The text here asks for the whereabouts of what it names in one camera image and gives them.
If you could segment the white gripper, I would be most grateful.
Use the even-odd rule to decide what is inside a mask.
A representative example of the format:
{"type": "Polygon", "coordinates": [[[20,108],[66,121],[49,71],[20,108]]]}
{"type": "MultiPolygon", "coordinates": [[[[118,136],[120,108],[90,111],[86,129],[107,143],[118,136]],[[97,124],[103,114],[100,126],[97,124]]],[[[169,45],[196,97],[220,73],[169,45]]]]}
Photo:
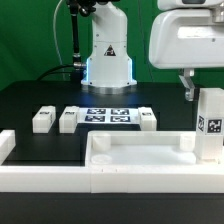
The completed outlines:
{"type": "Polygon", "coordinates": [[[180,70],[185,99],[193,101],[191,68],[224,67],[224,0],[157,0],[161,13],[152,24],[149,61],[180,70]]]}

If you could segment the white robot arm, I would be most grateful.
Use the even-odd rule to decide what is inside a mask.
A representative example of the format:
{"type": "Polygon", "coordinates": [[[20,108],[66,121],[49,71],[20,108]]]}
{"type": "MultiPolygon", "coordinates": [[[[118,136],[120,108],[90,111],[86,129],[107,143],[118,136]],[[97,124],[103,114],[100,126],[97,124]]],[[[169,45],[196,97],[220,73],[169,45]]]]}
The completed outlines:
{"type": "MultiPolygon", "coordinates": [[[[198,97],[191,77],[197,68],[224,67],[224,0],[157,0],[149,61],[159,69],[180,69],[185,97],[198,97]]],[[[127,54],[127,17],[109,0],[94,4],[93,50],[82,83],[116,93],[136,83],[127,54]]]]}

